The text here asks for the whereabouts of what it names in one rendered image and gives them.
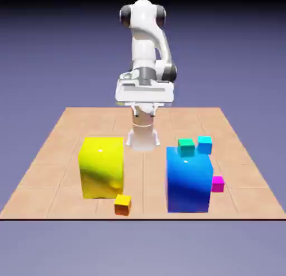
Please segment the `small cyan cube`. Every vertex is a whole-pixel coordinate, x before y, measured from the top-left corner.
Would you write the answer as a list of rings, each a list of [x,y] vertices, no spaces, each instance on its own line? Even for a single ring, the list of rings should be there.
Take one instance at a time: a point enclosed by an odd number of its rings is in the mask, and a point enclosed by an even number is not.
[[[210,136],[198,136],[197,151],[200,154],[212,154],[212,138]]]

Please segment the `small green cube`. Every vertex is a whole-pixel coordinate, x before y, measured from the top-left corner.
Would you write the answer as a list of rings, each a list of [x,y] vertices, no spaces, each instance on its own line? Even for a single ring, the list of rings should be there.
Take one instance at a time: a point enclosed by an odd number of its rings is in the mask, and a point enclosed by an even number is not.
[[[194,155],[195,143],[191,138],[179,138],[177,151],[181,157],[189,157]]]

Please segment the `small orange cube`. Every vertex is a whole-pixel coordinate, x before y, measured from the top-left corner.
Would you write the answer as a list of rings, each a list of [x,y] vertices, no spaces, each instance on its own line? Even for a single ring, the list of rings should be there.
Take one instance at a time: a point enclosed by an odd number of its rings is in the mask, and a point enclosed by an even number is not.
[[[131,196],[118,194],[114,205],[116,215],[128,216],[131,209]]]

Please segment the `small magenta cube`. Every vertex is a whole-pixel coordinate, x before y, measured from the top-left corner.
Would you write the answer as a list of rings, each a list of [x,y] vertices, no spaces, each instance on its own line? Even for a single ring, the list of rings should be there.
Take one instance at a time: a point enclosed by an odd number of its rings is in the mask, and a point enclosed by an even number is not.
[[[224,191],[225,181],[221,175],[214,175],[211,192],[221,193]]]

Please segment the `large blue box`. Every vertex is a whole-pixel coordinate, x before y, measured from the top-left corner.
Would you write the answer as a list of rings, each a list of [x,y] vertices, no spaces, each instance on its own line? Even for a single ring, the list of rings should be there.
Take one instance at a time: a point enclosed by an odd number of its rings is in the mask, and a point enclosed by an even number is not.
[[[213,165],[197,150],[180,156],[177,147],[166,148],[166,203],[169,213],[208,212]]]

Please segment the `large yellow box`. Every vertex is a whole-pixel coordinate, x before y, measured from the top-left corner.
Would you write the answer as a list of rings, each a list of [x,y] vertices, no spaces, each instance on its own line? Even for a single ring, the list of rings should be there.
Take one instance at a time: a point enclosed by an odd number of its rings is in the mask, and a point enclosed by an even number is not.
[[[84,198],[114,199],[123,193],[123,138],[86,137],[78,161]]]

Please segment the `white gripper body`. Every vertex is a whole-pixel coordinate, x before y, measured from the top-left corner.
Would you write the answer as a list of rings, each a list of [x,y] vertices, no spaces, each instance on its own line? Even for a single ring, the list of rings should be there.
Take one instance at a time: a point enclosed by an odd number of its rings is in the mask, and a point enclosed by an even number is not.
[[[139,85],[138,79],[119,79],[115,99],[117,103],[124,105],[139,103],[172,104],[174,101],[174,84],[151,80],[150,85]]]

